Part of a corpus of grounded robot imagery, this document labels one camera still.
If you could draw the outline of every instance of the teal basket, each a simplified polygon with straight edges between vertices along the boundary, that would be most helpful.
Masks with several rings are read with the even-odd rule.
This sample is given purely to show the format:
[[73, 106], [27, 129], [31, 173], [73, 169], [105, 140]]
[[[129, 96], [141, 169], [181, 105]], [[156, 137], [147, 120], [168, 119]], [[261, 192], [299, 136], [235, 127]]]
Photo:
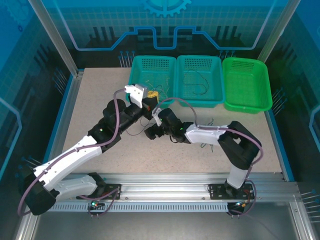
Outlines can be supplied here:
[[[143, 84], [149, 91], [158, 91], [159, 102], [174, 96], [177, 60], [170, 56], [136, 56], [133, 59], [129, 85]], [[174, 100], [161, 105], [167, 108]]]
[[225, 102], [221, 60], [217, 56], [181, 55], [177, 58], [175, 97], [192, 107], [214, 108]]

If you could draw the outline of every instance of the gear logo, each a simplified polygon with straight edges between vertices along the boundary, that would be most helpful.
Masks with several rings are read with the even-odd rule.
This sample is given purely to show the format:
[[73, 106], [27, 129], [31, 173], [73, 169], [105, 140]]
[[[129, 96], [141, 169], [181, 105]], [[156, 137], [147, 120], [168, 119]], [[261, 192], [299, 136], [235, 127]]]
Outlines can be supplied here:
[[168, 15], [173, 17], [174, 14], [180, 14], [181, 10], [187, 9], [187, 4], [191, 4], [191, 0], [141, 0], [145, 10], [149, 10], [150, 14], [157, 17]]
[[10, 16], [21, 25], [29, 16], [29, 3], [27, 0], [2, 0]]

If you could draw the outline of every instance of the floor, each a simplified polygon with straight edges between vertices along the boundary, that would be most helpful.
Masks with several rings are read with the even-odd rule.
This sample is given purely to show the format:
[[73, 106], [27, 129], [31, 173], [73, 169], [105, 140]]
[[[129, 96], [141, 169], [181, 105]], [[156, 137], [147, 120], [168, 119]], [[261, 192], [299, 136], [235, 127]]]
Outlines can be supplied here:
[[[128, 84], [130, 68], [86, 68], [77, 95], [72, 118], [64, 143], [64, 150], [76, 144], [103, 116], [102, 111], [113, 93]], [[192, 111], [173, 103], [170, 108], [183, 122], [193, 122]], [[236, 120], [242, 123], [262, 143], [263, 159], [253, 172], [281, 172], [274, 143], [263, 112], [246, 114], [225, 110], [223, 104], [215, 108], [196, 108], [198, 122], [206, 125], [214, 119], [215, 126], [228, 125]], [[139, 122], [128, 132], [143, 130]], [[142, 132], [136, 136], [127, 133], [122, 140], [104, 154], [88, 161], [76, 173], [227, 173], [231, 164], [220, 146], [200, 144], [173, 144], [168, 136], [149, 140]]]

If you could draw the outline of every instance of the yellow object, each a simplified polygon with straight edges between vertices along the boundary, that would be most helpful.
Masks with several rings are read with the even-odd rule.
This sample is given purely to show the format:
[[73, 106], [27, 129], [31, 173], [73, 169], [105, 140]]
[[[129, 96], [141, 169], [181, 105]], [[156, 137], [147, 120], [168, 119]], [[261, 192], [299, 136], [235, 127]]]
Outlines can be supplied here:
[[148, 98], [156, 97], [157, 101], [159, 102], [159, 92], [157, 91], [148, 91]]

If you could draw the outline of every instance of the plastic basket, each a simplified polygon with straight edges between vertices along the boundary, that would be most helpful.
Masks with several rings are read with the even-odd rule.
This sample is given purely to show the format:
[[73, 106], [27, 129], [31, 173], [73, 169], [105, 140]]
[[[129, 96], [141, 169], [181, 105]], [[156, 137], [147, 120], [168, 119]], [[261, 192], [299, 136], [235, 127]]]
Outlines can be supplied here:
[[227, 110], [257, 114], [272, 107], [268, 69], [263, 62], [228, 57], [222, 66]]
[[[170, 56], [136, 56], [133, 59], [129, 85], [143, 84], [149, 91], [158, 91], [159, 102], [174, 96], [177, 60]], [[167, 108], [174, 100], [166, 101]]]
[[216, 56], [181, 55], [177, 58], [175, 97], [193, 107], [213, 108], [225, 101], [221, 60]]

